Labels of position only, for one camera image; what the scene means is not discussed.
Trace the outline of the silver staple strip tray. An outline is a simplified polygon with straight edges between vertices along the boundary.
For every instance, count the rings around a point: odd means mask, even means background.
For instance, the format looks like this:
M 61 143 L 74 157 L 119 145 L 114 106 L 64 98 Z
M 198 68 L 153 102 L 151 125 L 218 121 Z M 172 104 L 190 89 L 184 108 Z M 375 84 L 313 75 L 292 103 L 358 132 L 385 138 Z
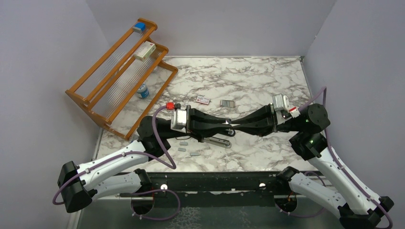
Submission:
M 220 100 L 221 107 L 235 108 L 235 101 L 233 100 Z

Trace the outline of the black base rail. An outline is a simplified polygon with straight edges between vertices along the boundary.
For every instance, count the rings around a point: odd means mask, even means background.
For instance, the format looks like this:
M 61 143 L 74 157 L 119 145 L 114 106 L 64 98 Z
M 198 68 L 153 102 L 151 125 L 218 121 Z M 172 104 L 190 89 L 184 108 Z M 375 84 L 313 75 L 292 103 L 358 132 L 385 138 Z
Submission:
M 278 172 L 153 172 L 142 192 L 121 194 L 131 198 L 137 213 L 155 208 L 279 207 L 294 211 L 298 197 Z

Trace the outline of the white red box on shelf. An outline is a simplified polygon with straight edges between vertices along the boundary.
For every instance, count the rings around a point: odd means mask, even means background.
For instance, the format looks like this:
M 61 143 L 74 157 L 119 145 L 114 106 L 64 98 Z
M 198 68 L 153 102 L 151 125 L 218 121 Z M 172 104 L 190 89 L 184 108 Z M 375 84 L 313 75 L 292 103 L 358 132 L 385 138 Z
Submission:
M 145 61 L 156 50 L 156 44 L 145 41 L 133 53 L 136 60 Z

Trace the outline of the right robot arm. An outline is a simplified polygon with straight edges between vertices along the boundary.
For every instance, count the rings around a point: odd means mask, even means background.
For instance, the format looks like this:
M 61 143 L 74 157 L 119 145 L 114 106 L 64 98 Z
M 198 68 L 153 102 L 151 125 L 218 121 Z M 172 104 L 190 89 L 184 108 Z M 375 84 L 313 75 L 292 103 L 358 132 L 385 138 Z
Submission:
M 303 173 L 292 167 L 280 172 L 271 187 L 281 194 L 293 191 L 305 195 L 333 213 L 346 229 L 375 229 L 394 205 L 389 197 L 381 197 L 369 189 L 338 158 L 325 136 L 330 121 L 321 104 L 311 104 L 303 110 L 268 104 L 236 120 L 215 117 L 190 106 L 186 111 L 186 129 L 199 141 L 228 131 L 261 137 L 294 132 L 290 144 L 295 153 L 317 168 L 335 189 L 311 184 Z

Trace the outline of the red white staple box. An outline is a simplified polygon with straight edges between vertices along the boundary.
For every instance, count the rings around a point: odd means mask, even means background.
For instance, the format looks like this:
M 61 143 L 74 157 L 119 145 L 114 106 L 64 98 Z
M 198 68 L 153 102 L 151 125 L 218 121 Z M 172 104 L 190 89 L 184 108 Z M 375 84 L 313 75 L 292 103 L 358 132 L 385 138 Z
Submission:
M 205 98 L 203 96 L 197 96 L 196 100 L 197 103 L 199 104 L 204 104 L 204 105 L 209 105 L 210 103 L 210 99 L 209 98 Z

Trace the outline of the orange wooden shelf rack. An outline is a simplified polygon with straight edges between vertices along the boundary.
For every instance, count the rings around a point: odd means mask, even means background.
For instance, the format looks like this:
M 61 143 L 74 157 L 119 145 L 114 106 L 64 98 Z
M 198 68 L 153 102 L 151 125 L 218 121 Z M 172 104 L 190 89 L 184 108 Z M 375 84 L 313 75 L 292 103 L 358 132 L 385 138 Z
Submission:
M 155 43 L 156 50 L 145 61 L 135 59 L 133 53 L 145 41 L 153 42 L 150 36 L 158 28 L 155 22 L 144 18 L 138 18 L 137 22 L 146 24 L 142 34 L 133 32 L 131 27 L 65 91 L 99 127 L 126 140 L 130 139 L 141 119 L 178 72 L 177 67 L 164 61 L 169 49 L 158 43 Z M 139 118 L 129 127 L 114 128 L 114 120 L 143 83 L 152 95 L 149 104 L 141 107 Z

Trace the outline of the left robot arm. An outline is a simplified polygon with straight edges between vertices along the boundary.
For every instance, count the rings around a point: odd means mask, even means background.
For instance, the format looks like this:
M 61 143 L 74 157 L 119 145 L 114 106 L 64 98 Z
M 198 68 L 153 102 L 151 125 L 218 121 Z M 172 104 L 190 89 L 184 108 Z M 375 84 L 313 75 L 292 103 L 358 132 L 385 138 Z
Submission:
M 150 161 L 175 170 L 177 165 L 168 152 L 171 147 L 168 139 L 189 136 L 202 142 L 216 134 L 234 136 L 231 122 L 197 109 L 181 109 L 180 104 L 167 103 L 152 116 L 142 118 L 138 139 L 126 147 L 91 162 L 65 163 L 52 204 L 64 205 L 66 212 L 73 213 L 89 206 L 95 199 L 113 194 L 151 194 L 145 170 L 136 169 L 126 175 L 120 173 Z

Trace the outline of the blue white jar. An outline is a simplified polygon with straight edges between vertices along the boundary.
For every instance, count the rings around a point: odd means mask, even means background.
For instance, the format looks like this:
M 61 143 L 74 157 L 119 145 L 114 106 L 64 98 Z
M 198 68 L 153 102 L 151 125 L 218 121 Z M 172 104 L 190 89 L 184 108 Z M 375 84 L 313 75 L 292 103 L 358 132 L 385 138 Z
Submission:
M 145 99 L 149 96 L 149 89 L 145 83 L 137 90 L 137 96 L 141 99 Z

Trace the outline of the black stapler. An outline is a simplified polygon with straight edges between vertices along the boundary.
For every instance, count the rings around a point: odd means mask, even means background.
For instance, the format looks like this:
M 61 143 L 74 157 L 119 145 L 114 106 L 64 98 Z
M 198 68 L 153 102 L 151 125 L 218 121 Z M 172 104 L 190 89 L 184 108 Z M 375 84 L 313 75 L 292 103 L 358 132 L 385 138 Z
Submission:
M 221 131 L 219 134 L 224 135 L 224 136 L 233 137 L 233 136 L 235 136 L 235 130 L 234 129 L 226 129 L 226 130 Z

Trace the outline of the blue grey eraser block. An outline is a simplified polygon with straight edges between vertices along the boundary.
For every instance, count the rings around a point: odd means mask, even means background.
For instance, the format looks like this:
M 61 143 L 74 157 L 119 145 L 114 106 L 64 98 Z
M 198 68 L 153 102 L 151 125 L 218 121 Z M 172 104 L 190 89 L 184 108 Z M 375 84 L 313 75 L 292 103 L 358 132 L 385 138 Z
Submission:
M 143 22 L 137 22 L 132 26 L 132 31 L 138 34 L 142 34 L 146 29 L 146 24 Z

